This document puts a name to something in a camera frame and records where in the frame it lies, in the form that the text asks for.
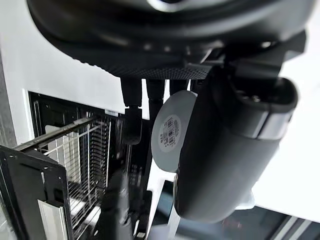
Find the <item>white circular disc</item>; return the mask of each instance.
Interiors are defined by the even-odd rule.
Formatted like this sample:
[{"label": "white circular disc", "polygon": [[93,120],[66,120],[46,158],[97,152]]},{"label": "white circular disc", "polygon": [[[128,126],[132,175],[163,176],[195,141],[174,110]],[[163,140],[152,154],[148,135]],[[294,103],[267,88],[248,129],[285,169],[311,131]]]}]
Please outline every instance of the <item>white circular disc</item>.
[{"label": "white circular disc", "polygon": [[178,91],[160,109],[152,129],[151,150],[157,166],[170,173],[178,169],[180,151],[184,144],[189,120],[197,95]]}]

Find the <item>barcode label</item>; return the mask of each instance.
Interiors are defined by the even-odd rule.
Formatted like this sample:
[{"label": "barcode label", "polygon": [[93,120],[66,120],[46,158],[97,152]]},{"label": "barcode label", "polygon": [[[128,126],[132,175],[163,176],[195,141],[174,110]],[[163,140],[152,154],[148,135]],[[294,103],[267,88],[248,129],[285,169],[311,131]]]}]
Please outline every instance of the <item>barcode label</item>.
[{"label": "barcode label", "polygon": [[164,152],[169,152],[175,148],[181,133],[181,121],[176,115],[167,117],[164,121],[160,133],[159,144]]}]

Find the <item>black metal frame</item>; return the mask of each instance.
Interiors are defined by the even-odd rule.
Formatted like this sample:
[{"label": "black metal frame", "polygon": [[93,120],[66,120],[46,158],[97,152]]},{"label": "black metal frame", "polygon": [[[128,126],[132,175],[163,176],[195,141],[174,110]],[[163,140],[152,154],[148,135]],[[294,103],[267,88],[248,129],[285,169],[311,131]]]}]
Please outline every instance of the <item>black metal frame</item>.
[{"label": "black metal frame", "polygon": [[[100,108],[91,107],[84,104],[58,99],[34,92],[29,93],[29,101],[31,106],[32,123],[35,136],[39,136],[45,133],[45,125],[63,127],[65,124],[68,124],[74,120],[87,117],[88,114],[90,114],[90,116],[92,116],[93,118],[95,116],[100,118],[110,118],[111,132],[109,144],[110,159],[108,180],[110,180],[113,173],[118,169],[125,168],[125,166],[127,165],[127,147],[123,144],[123,142],[119,142],[119,140],[122,141],[122,134],[115,131],[117,125],[121,125],[124,120],[124,116],[122,114],[118,114],[118,117],[115,117],[105,114],[105,111]],[[144,208],[144,205],[149,205],[151,203],[150,192],[147,192],[149,173],[152,163],[150,146],[151,129],[152,126],[150,126],[150,121],[143,119],[141,128],[141,141],[139,144],[131,146],[132,152],[129,161],[128,175],[130,192],[130,216],[132,218],[131,222],[133,227],[136,224],[136,220],[140,219],[141,217],[146,218],[146,210]],[[145,231],[147,231],[147,224],[144,223],[144,226],[142,226],[142,228],[146,228]]]}]

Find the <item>black plastic casing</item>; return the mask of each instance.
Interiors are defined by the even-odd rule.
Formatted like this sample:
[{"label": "black plastic casing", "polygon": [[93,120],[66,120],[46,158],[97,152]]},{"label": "black plastic casing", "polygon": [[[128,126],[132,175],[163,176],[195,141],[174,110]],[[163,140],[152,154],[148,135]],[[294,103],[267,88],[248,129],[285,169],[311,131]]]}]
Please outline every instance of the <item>black plastic casing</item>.
[{"label": "black plastic casing", "polygon": [[287,79],[241,79],[239,90],[239,79],[223,72],[212,70],[197,97],[174,183],[177,213],[194,221],[218,222],[235,210],[276,152],[298,102]]}]

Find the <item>barcode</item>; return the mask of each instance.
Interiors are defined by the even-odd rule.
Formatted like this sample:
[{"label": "barcode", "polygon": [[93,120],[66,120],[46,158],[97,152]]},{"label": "barcode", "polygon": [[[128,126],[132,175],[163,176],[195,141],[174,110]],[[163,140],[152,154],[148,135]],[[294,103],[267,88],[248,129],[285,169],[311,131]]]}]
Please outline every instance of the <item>barcode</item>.
[{"label": "barcode", "polygon": [[168,127],[169,145],[172,145],[176,139],[174,135],[174,121],[172,117],[169,118],[167,127]]}]

